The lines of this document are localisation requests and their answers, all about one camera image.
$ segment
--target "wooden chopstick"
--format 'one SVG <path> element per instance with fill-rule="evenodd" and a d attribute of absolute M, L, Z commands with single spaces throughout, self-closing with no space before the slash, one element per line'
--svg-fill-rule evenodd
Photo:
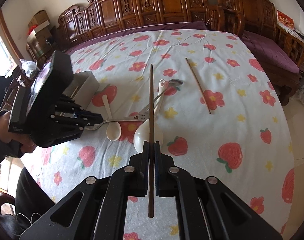
<path fill-rule="evenodd" d="M 206 103 L 206 100 L 205 100 L 205 96 L 204 96 L 202 87 L 201 87 L 201 85 L 200 85 L 200 83 L 199 83 L 199 81 L 198 81 L 198 79 L 197 79 L 197 77 L 196 77 L 196 75 L 195 75 L 195 73 L 194 73 L 194 71 L 193 71 L 193 69 L 192 69 L 192 66 L 190 65 L 190 62 L 188 61 L 187 58 L 185 58 L 185 60 L 187 61 L 188 65 L 189 65 L 189 67 L 190 67 L 190 69 L 191 69 L 191 71 L 192 71 L 192 73 L 193 73 L 193 76 L 194 76 L 194 78 L 195 78 L 195 81 L 196 81 L 196 83 L 197 83 L 197 85 L 198 85 L 198 87 L 199 87 L 199 90 L 200 90 L 201 94 L 202 94 L 204 103 L 206 104 L 206 106 L 207 106 L 207 108 L 208 108 L 208 110 L 209 110 L 209 114 L 211 114 L 210 108 L 209 108 L 208 104 Z"/>
<path fill-rule="evenodd" d="M 154 217 L 154 79 L 153 79 L 153 65 L 150 66 L 150 110 L 149 110 L 149 204 L 148 204 L 148 216 Z"/>

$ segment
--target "white ladle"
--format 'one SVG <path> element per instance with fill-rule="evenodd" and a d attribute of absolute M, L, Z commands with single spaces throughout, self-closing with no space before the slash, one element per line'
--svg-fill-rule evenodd
<path fill-rule="evenodd" d="M 105 109 L 107 111 L 108 118 L 112 119 L 111 109 L 110 109 L 109 102 L 107 100 L 107 96 L 103 95 L 102 100 L 103 100 Z M 109 126 L 107 127 L 107 130 L 106 130 L 106 136 L 111 142 L 114 142 L 118 138 L 120 138 L 121 133 L 122 133 L 122 129 L 121 129 L 121 125 L 119 124 L 119 122 L 109 122 Z"/>
<path fill-rule="evenodd" d="M 161 79 L 159 83 L 159 94 L 161 94 L 165 90 L 165 80 Z M 156 116 L 160 110 L 163 95 L 161 95 L 158 100 L 156 101 L 156 106 L 154 108 L 154 141 L 160 142 L 160 147 L 162 147 L 163 144 L 163 133 L 160 127 L 157 125 L 156 122 Z M 149 140 L 149 119 L 147 119 L 144 123 L 140 125 L 140 127 L 136 130 L 133 138 L 133 144 L 135 147 L 135 150 L 138 153 L 143 152 L 143 143 L 144 141 Z"/>

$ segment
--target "chair armrest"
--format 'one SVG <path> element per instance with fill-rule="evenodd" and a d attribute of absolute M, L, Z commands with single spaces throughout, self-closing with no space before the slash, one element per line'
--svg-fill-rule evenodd
<path fill-rule="evenodd" d="M 11 196 L 7 193 L 0 193 L 0 215 L 1 213 L 1 206 L 5 203 L 9 203 L 11 205 L 15 205 L 15 197 Z"/>
<path fill-rule="evenodd" d="M 206 26 L 211 31 L 224 31 L 225 18 L 222 6 L 207 4 L 206 8 L 208 19 Z"/>
<path fill-rule="evenodd" d="M 224 8 L 225 15 L 225 31 L 236 34 L 240 39 L 242 38 L 245 20 L 244 15 L 240 11 Z"/>
<path fill-rule="evenodd" d="M 304 62 L 304 42 L 282 29 L 279 25 L 276 26 L 275 42 L 300 68 Z"/>

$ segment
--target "black pants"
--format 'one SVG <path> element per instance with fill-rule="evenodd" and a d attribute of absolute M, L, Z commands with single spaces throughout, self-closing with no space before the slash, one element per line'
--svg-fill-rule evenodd
<path fill-rule="evenodd" d="M 24 214 L 31 220 L 33 213 L 44 215 L 55 203 L 45 194 L 45 192 L 37 185 L 26 168 L 23 168 L 16 188 L 15 197 L 15 214 Z M 33 216 L 34 223 L 39 218 L 39 215 Z M 19 215 L 17 221 L 25 230 L 31 224 L 23 216 Z"/>

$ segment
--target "sofa cushion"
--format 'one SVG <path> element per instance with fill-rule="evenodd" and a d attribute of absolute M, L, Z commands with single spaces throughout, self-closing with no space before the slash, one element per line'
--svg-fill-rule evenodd
<path fill-rule="evenodd" d="M 299 73 L 298 66 L 273 40 L 244 31 L 242 41 L 259 62 L 266 62 L 292 73 Z"/>

